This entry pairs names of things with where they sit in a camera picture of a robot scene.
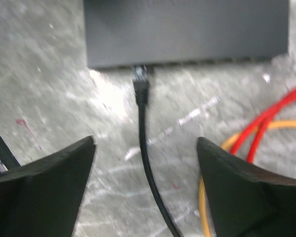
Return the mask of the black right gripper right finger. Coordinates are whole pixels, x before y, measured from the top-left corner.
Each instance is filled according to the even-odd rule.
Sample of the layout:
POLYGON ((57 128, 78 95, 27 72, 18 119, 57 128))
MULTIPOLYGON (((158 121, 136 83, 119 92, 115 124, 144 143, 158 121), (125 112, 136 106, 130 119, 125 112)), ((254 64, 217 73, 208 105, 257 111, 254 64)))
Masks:
POLYGON ((296 179, 248 163, 199 137, 201 175, 219 237, 296 237, 296 179))

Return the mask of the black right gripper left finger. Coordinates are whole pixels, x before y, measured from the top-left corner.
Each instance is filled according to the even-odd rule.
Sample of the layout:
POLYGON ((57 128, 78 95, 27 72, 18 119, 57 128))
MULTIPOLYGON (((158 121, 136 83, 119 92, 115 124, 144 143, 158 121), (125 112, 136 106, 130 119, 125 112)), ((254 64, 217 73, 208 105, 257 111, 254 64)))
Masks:
POLYGON ((0 173, 0 237, 70 237, 96 153, 92 136, 0 173))

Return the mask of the black network switch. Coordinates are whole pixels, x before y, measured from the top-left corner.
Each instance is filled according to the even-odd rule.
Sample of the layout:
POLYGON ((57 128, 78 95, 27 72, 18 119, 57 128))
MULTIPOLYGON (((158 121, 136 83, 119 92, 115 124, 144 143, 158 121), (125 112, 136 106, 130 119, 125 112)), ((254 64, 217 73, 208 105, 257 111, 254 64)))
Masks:
POLYGON ((83 7, 91 69, 288 52, 287 0, 86 0, 83 7))

